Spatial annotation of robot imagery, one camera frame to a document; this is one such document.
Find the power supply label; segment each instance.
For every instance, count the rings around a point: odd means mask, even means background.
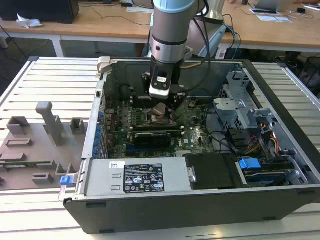
[[[123,181],[126,194],[165,191],[162,164],[124,165]]]

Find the motherboard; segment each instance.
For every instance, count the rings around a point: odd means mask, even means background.
[[[108,158],[183,157],[215,151],[205,128],[207,104],[187,98],[167,117],[162,107],[161,103],[135,107],[129,101],[107,100],[104,139]]]

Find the laptop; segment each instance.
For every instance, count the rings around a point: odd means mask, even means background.
[[[280,0],[258,0],[258,3],[254,5],[254,8],[277,12],[279,5]]]
[[[254,8],[273,12],[285,12],[292,3],[292,0],[258,0]]]

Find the computer case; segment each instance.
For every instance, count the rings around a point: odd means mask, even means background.
[[[77,0],[0,0],[0,17],[14,21],[17,14],[41,22],[72,24],[79,12]]]

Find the slotted metal platform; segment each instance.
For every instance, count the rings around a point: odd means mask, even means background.
[[[53,113],[58,114],[62,122],[69,122],[73,117],[88,121],[98,81],[97,61],[91,58],[41,57],[36,62],[27,62],[0,98],[0,144],[8,134],[6,125],[11,116],[24,115],[30,123],[43,121],[35,111],[38,101],[52,101]],[[289,70],[276,64],[254,65],[319,149],[320,112],[317,99]],[[258,93],[256,95],[267,107],[262,97]],[[59,202],[59,191],[0,191],[0,239],[320,239],[319,203],[306,205],[279,221],[87,235]]]
[[[276,63],[254,63],[253,65],[320,151],[319,100],[288,68],[281,68]],[[269,108],[257,90],[254,94],[264,108]]]

